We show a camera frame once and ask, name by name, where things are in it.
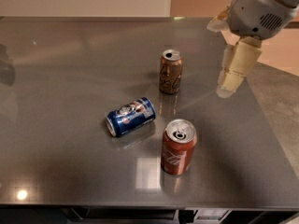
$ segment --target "can top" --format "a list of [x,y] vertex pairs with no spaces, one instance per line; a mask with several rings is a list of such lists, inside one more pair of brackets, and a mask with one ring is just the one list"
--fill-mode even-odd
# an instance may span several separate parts
[[178,61],[181,59],[180,52],[176,49],[167,49],[165,52],[163,52],[163,57],[168,61]]
[[168,137],[180,144],[186,144],[196,136],[194,126],[185,119],[174,119],[166,127]]

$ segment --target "table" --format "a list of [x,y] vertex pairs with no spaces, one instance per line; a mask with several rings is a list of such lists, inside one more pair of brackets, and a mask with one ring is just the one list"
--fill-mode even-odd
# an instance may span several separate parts
[[[230,99],[215,93],[225,41],[208,21],[3,18],[0,204],[297,212],[299,182],[261,96],[247,82]],[[184,58],[175,95],[159,92],[165,49]],[[156,120],[112,137],[105,115],[142,96]],[[161,141],[178,118],[201,138],[190,170],[171,176]]]

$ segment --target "brown soda can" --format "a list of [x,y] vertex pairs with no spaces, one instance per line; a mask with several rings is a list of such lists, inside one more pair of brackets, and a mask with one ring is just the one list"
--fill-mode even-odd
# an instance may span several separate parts
[[176,49],[167,49],[160,59],[160,91],[176,93],[179,90],[183,60]]
[[190,167],[197,143],[194,126],[185,119],[169,122],[163,133],[161,167],[170,175],[182,175]]

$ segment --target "can label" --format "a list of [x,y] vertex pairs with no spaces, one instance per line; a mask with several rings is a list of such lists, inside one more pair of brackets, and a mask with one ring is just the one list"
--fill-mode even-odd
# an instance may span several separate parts
[[175,49],[166,50],[160,62],[160,90],[176,93],[179,90],[182,75],[182,57]]
[[181,175],[190,166],[197,142],[194,126],[184,119],[171,121],[163,134],[161,166],[170,175]]
[[155,118],[156,113],[151,101],[143,97],[111,111],[106,121],[111,134],[119,137]]

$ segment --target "can lid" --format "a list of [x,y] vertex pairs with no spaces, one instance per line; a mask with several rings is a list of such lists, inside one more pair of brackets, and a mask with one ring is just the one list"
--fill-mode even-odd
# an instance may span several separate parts
[[165,52],[163,52],[163,57],[172,62],[181,59],[180,52],[176,49],[167,49]]
[[113,125],[111,123],[111,120],[108,117],[106,117],[106,124],[107,124],[107,127],[109,128],[109,131],[111,132],[112,136],[115,137],[116,136],[116,132],[115,132],[114,127],[113,127]]
[[194,126],[185,119],[174,119],[166,127],[167,135],[173,141],[186,144],[196,136]]

